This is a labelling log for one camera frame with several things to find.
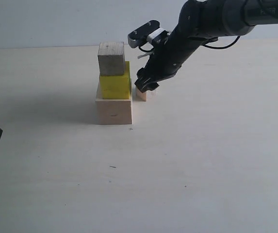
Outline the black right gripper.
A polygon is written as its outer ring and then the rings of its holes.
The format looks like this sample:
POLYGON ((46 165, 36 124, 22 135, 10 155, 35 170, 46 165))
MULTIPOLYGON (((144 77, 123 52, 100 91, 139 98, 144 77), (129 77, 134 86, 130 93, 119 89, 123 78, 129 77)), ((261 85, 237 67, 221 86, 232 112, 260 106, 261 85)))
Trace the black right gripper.
POLYGON ((166 42, 150 56, 146 66, 137 71, 135 86, 140 92, 154 91, 157 82, 174 77, 183 63, 208 39, 196 34, 191 24, 178 23, 166 42))

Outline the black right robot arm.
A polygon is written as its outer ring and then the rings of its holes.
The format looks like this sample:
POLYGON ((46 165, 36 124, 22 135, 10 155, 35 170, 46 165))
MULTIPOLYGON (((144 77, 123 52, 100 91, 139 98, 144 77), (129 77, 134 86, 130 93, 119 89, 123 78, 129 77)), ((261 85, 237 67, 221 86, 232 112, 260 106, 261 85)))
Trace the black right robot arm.
POLYGON ((160 81, 174 77, 182 64, 200 47, 220 37, 240 38, 257 25, 278 24, 278 0, 188 0, 178 23, 169 32, 150 20, 128 35, 131 48, 146 43, 152 49, 146 65, 137 72, 136 87, 153 91, 160 81))

